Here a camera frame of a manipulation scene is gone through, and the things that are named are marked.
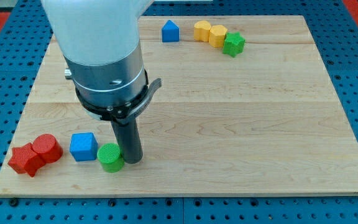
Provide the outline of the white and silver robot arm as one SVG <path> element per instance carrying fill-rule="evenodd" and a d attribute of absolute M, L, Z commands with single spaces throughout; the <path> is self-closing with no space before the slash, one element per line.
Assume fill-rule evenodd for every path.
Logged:
<path fill-rule="evenodd" d="M 152 0 L 42 0 L 78 98 L 124 105 L 146 85 L 138 20 Z"/>

